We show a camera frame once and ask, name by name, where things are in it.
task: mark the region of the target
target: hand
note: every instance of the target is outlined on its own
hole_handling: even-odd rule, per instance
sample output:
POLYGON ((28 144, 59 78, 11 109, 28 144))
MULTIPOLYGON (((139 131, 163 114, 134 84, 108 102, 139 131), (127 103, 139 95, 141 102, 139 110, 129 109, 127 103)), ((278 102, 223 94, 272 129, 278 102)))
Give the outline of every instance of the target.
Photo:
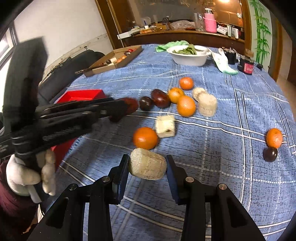
POLYGON ((38 163, 45 163, 41 170, 41 176, 36 171, 18 164, 20 162, 17 159, 15 155, 11 155, 6 167, 7 183, 14 193, 20 196, 30 196, 26 186, 42 181, 44 192, 51 196, 55 195, 55 156, 53 151, 47 150, 36 155, 38 163))

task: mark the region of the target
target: red tray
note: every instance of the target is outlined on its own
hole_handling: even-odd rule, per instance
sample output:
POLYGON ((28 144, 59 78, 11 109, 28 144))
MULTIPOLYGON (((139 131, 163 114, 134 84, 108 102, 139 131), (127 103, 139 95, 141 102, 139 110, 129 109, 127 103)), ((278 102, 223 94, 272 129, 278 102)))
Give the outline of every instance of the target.
MULTIPOLYGON (((62 95, 62 97, 58 100, 57 103, 74 101, 74 100, 93 100, 93 99, 102 99, 102 98, 106 98, 102 90, 68 91, 62 95)), ((63 144, 52 147, 52 150, 56 156, 56 169, 58 169, 63 158, 65 157, 69 148, 72 146, 75 140, 76 138, 70 141, 67 141, 63 144)))

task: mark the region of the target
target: metal bolt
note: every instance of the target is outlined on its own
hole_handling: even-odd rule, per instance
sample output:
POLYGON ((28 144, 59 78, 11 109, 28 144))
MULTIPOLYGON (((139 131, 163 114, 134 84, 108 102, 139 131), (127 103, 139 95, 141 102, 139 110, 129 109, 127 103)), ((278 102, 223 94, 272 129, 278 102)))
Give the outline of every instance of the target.
POLYGON ((192 183, 192 182, 194 182, 194 178, 193 178, 193 177, 186 177, 185 180, 186 180, 186 182, 188 182, 188 183, 192 183))
POLYGON ((77 186, 77 184, 75 184, 75 183, 70 184, 70 185, 68 186, 69 190, 71 190, 71 191, 75 190, 77 187, 78 187, 78 186, 77 186))
POLYGON ((219 185, 219 188, 221 189, 221 190, 226 190, 227 189, 227 186, 225 185, 225 184, 220 184, 219 185))
POLYGON ((110 181, 110 177, 109 177, 109 176, 103 176, 103 177, 102 177, 102 181, 103 181, 104 183, 107 183, 107 182, 110 181))

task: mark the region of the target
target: leafy vegetable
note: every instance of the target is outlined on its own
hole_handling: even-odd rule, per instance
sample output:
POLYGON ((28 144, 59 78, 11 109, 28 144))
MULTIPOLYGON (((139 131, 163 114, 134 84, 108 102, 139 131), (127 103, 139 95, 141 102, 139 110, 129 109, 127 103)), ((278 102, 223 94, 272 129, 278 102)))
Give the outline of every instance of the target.
POLYGON ((196 50, 194 48, 193 44, 189 44, 189 46, 186 49, 182 49, 179 51, 173 51, 173 53, 177 53, 177 54, 188 54, 188 55, 196 55, 196 50))

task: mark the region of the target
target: tangerine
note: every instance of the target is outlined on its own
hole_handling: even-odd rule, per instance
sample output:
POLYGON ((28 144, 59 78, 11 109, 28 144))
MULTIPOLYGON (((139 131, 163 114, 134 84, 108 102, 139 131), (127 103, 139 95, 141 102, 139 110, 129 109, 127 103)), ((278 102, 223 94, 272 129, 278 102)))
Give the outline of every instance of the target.
POLYGON ((283 142, 283 135, 277 128, 272 128, 267 132, 266 142, 269 147, 279 148, 283 142))
POLYGON ((180 84, 181 89, 183 89, 183 90, 190 90, 194 86, 193 80, 190 77, 181 78, 179 80, 179 84, 180 84))
POLYGON ((184 91, 180 88, 173 87, 168 92, 168 97, 170 98, 171 102, 177 104, 178 100, 181 96, 184 95, 184 91))
POLYGON ((141 127, 133 135, 133 143, 138 148, 150 150, 157 145, 158 136, 150 127, 141 127))
POLYGON ((194 99, 189 96, 181 96, 177 104, 177 111, 180 115, 188 117, 194 114, 196 110, 194 99))

